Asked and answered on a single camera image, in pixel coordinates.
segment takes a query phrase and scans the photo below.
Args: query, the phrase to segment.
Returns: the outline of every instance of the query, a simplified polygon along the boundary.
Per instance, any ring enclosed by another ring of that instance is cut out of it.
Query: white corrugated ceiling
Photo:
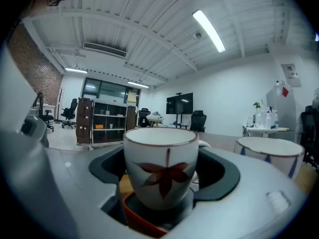
[[[214,25],[225,52],[217,51],[192,17],[198,9]],[[292,0],[66,0],[27,20],[31,36],[55,64],[150,86],[267,53],[270,42],[313,49],[315,37]],[[192,38],[197,32],[199,40]],[[108,56],[85,57],[84,42],[127,52],[128,68],[110,65]]]

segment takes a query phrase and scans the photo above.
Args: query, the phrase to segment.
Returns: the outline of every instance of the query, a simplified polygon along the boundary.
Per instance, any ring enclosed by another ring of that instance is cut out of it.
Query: red flower decoration
[[[189,179],[188,175],[183,172],[189,164],[183,162],[169,167],[169,154],[170,148],[167,149],[166,167],[151,163],[136,163],[136,165],[142,168],[145,172],[151,173],[142,186],[159,184],[159,192],[163,199],[171,189],[172,180],[176,182],[185,182]]]

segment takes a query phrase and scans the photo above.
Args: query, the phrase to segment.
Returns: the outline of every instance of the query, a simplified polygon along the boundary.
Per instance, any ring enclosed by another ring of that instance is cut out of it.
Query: ceiling vent
[[[120,58],[125,58],[126,57],[126,52],[118,49],[114,49],[108,46],[100,45],[100,44],[95,44],[91,42],[84,42],[83,48],[86,50],[92,50],[92,51],[97,51],[97,52],[102,52],[106,53],[109,55],[117,56]]]

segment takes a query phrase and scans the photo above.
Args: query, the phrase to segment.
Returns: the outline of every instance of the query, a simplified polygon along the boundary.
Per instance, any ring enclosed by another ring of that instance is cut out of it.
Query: television
[[[193,114],[193,93],[167,98],[166,114]]]

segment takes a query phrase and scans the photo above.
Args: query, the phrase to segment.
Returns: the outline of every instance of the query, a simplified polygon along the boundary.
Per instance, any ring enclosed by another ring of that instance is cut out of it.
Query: fluorescent light
[[[222,43],[218,33],[216,32],[213,25],[210,23],[209,19],[205,16],[205,14],[201,10],[198,10],[193,13],[193,17],[198,21],[199,24],[201,24],[201,26],[207,32],[210,39],[215,44],[217,50],[219,52],[225,51],[226,49],[224,47],[224,44]]]
[[[77,69],[71,69],[71,68],[65,68],[66,71],[70,71],[70,72],[76,72],[76,73],[82,73],[82,74],[87,74],[87,71],[83,71],[83,70],[77,70]]]
[[[140,86],[140,87],[143,87],[143,88],[149,88],[148,86],[146,85],[142,85],[142,84],[139,84],[139,83],[135,83],[135,82],[128,82],[129,84],[133,84],[133,85],[136,85],[136,86]]]

